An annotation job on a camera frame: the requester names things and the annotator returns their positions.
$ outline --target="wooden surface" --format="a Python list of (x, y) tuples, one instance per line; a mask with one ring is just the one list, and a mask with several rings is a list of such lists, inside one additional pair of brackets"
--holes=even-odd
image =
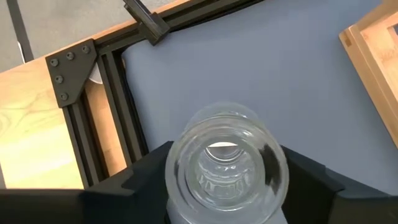
[[(155, 11), (162, 12), (187, 1), (175, 1)], [(133, 23), (134, 20), (127, 21), (88, 38), (97, 39)], [(91, 82), (85, 89), (112, 175), (125, 168), (126, 163), (105, 90), (103, 85)], [(0, 73), (0, 94), (0, 164), (6, 187), (83, 188), (45, 57)]]
[(398, 147), (398, 1), (385, 0), (340, 34), (392, 140)]

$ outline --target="gray floor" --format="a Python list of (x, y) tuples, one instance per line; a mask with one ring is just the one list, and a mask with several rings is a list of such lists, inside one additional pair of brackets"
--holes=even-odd
[[(155, 9), (173, 0), (142, 0)], [(35, 58), (131, 19), (122, 0), (18, 0)], [(22, 64), (6, 0), (0, 0), (0, 72)]]

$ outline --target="black cable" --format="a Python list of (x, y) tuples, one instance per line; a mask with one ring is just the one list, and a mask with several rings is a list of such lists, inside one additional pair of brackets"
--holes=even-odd
[(21, 10), (19, 10), (17, 0), (7, 0), (8, 9), (11, 16), (12, 25), (21, 50), (24, 63), (34, 59), (32, 49), (30, 47), (29, 38), (25, 29), (24, 20), (22, 19)]

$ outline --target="metal frame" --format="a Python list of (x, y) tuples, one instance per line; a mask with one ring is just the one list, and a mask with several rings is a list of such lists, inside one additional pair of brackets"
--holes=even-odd
[[(190, 0), (159, 14), (148, 14), (139, 0), (124, 0), (137, 23), (96, 40), (87, 40), (46, 58), (58, 106), (63, 108), (83, 185), (91, 187), (109, 177), (84, 91), (93, 65), (80, 52), (93, 42), (99, 72), (127, 166), (149, 153), (134, 98), (127, 86), (122, 52), (148, 39), (152, 45), (169, 32), (186, 29), (238, 11), (262, 0)], [(63, 84), (59, 85), (60, 74)]]

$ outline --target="gray surface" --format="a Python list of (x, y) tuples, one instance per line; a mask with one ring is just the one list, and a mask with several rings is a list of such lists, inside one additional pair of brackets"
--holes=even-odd
[(265, 1), (124, 53), (151, 149), (200, 108), (253, 109), (283, 145), (398, 195), (398, 150), (338, 34), (379, 1)]
[[(172, 0), (143, 0), (155, 9)], [(34, 57), (131, 19), (122, 0), (18, 0)]]
[(12, 26), (6, 0), (0, 0), (0, 72), (22, 64), (18, 41)]

